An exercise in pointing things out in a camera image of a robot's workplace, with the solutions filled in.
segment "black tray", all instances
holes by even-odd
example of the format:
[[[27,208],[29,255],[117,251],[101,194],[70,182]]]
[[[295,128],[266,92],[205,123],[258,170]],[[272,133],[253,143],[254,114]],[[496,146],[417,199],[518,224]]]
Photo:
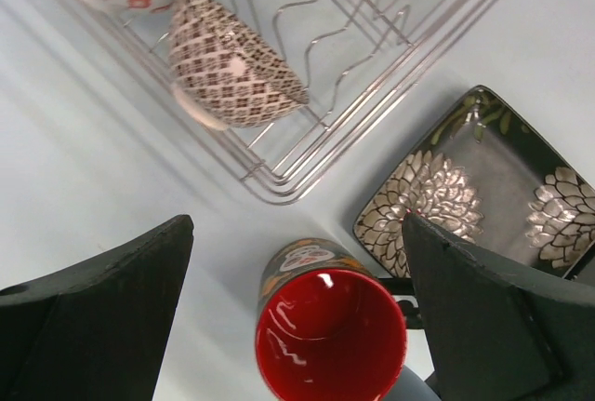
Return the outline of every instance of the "black tray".
[[[409,278],[401,220],[414,210],[472,241],[562,276],[595,240],[595,192],[493,91],[466,93],[400,163],[353,232]]]

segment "brown patterned cup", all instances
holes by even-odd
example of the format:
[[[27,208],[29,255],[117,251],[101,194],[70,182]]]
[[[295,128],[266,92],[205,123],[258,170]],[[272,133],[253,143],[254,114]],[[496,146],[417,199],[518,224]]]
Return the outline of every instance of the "brown patterned cup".
[[[176,0],[170,35],[174,96],[208,127],[257,127],[308,103],[287,63],[215,0]]]

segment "white table surface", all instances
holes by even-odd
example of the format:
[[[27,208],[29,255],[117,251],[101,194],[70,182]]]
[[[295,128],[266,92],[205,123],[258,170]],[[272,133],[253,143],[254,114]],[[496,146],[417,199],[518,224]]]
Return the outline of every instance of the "white table surface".
[[[158,105],[124,75],[124,87],[104,80],[117,66],[59,16],[41,18],[34,7],[44,0],[1,1],[0,287],[191,214],[195,247],[155,400],[273,399],[253,354],[267,259],[294,239],[322,236],[377,269],[350,236],[357,210],[472,86],[492,88],[595,182],[595,0],[500,0],[291,207],[254,200],[170,121],[152,117]],[[407,364],[431,372],[423,333],[411,334]]]

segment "mug rim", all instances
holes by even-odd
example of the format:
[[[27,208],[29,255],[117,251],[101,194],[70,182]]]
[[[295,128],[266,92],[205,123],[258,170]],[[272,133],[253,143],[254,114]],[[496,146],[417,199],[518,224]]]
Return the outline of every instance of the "mug rim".
[[[280,400],[280,401],[285,401],[284,398],[281,396],[281,394],[278,393],[277,390],[275,390],[275,388],[272,386],[271,382],[269,381],[269,378],[267,378],[267,375],[265,375],[265,373],[262,371],[262,366],[261,366],[261,362],[262,362],[262,350],[258,347],[258,336],[262,330],[263,327],[263,322],[264,322],[264,313],[267,311],[267,308],[269,307],[269,305],[274,301],[275,297],[279,294],[279,292],[286,286],[286,285],[292,285],[295,284],[296,282],[298,282],[299,280],[305,279],[306,277],[309,277],[312,273],[320,273],[320,272],[329,272],[332,271],[333,273],[339,273],[339,274],[349,274],[352,275],[353,277],[359,278],[362,281],[365,281],[366,283],[369,283],[371,285],[373,285],[375,287],[375,289],[378,290],[378,292],[382,293],[386,298],[390,299],[393,303],[394,303],[394,310],[393,312],[395,312],[397,318],[398,318],[398,324],[399,324],[399,331],[395,331],[395,334],[399,334],[401,336],[401,343],[403,344],[403,351],[402,351],[402,356],[401,356],[401,362],[399,363],[399,366],[395,369],[394,375],[391,379],[391,381],[387,384],[387,386],[382,390],[382,393],[379,394],[381,399],[382,397],[384,397],[392,388],[392,386],[395,384],[395,382],[399,379],[399,376],[401,375],[402,371],[403,371],[403,367],[404,367],[404,363],[405,363],[405,358],[407,356],[407,345],[408,345],[408,340],[407,340],[407,325],[406,325],[406,321],[405,321],[405,317],[403,315],[403,312],[401,311],[401,308],[399,307],[399,304],[397,303],[397,301],[393,298],[392,294],[390,294],[390,292],[371,274],[365,274],[363,272],[354,270],[354,269],[347,269],[347,268],[336,268],[333,266],[329,266],[329,267],[321,267],[318,269],[312,269],[304,274],[299,274],[297,276],[295,276],[294,278],[290,279],[289,281],[287,281],[282,287],[279,287],[269,298],[269,300],[267,301],[267,303],[262,307],[262,310],[258,313],[258,321],[257,321],[257,327],[256,327],[256,331],[255,331],[255,338],[254,338],[254,348],[255,348],[255,353],[256,353],[256,359],[257,359],[257,367],[258,367],[258,372],[260,373],[260,376],[262,377],[262,379],[265,381],[267,387],[269,388],[269,390],[271,390],[271,392]]]

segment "flower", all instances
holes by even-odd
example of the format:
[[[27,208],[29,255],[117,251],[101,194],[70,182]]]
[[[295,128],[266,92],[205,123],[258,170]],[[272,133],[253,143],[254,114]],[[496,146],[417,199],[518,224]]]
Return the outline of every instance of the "flower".
[[[482,229],[481,200],[468,186],[469,177],[442,153],[409,154],[392,173],[357,220],[360,242],[398,277],[409,277],[402,222],[415,211],[446,230],[473,242]]]
[[[595,191],[568,167],[557,167],[535,190],[527,236],[553,268],[574,264],[595,240]]]

